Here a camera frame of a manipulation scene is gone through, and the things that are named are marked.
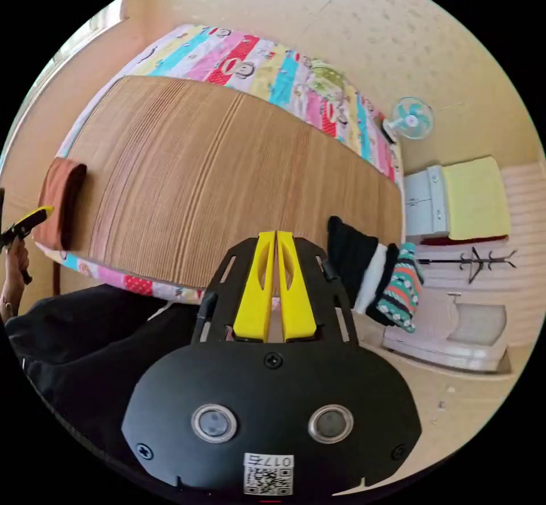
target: sticker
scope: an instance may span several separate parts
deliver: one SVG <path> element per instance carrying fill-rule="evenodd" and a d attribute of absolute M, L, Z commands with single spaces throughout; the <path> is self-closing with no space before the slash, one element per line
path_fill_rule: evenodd
<path fill-rule="evenodd" d="M 292 495 L 294 456 L 245 454 L 244 493 L 249 495 Z"/>

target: white drawer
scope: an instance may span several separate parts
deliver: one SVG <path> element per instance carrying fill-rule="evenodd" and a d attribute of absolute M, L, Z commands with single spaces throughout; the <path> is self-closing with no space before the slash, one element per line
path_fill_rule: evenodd
<path fill-rule="evenodd" d="M 434 230 L 432 200 L 421 200 L 406 204 L 406 235 L 420 236 Z"/>
<path fill-rule="evenodd" d="M 444 178 L 439 165 L 427 169 L 432 199 L 432 231 L 439 234 L 449 231 L 448 211 L 444 191 Z"/>
<path fill-rule="evenodd" d="M 418 202 L 431 199 L 430 181 L 427 170 L 404 177 L 404 202 Z"/>

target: bamboo sleeping mat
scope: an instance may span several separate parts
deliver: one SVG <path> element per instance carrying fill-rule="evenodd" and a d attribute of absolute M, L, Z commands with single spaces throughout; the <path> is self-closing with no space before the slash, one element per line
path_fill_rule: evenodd
<path fill-rule="evenodd" d="M 88 166 L 72 252 L 205 287 L 229 247 L 288 230 L 326 248 L 326 222 L 400 243 L 395 183 L 281 108 L 204 82 L 129 76 L 93 110 L 68 157 Z"/>

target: coat rack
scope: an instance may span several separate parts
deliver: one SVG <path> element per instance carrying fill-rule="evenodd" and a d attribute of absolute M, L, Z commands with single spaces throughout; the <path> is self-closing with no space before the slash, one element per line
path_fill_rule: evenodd
<path fill-rule="evenodd" d="M 438 264 L 438 263 L 458 264 L 461 270 L 464 269 L 465 264 L 468 264 L 470 269 L 468 284 L 470 285 L 474 281 L 474 279 L 476 279 L 476 276 L 483 270 L 483 267 L 485 265 L 487 265 L 489 270 L 492 270 L 491 268 L 492 264 L 498 264 L 498 263 L 506 263 L 506 264 L 509 264 L 512 268 L 517 268 L 517 266 L 509 260 L 512 257 L 512 255 L 514 255 L 517 251 L 518 250 L 515 249 L 514 251 L 512 251 L 512 253 L 510 253 L 510 255 L 499 256 L 499 257 L 491 256 L 493 252 L 489 251 L 489 257 L 487 259 L 482 259 L 480 258 L 478 251 L 476 251 L 475 247 L 472 247 L 472 254 L 469 259 L 466 259 L 465 254 L 461 253 L 461 257 L 459 259 L 419 259 L 419 262 L 421 264 L 427 264 L 427 265 Z M 472 269 L 475 264 L 478 265 L 478 268 L 476 269 L 474 273 L 472 273 Z"/>

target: yellow towel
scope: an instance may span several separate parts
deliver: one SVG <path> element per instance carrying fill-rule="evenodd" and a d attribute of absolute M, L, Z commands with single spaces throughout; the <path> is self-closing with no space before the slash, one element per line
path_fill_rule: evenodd
<path fill-rule="evenodd" d="M 449 238 L 510 234 L 510 214 L 501 172 L 491 157 L 442 169 L 449 212 Z"/>

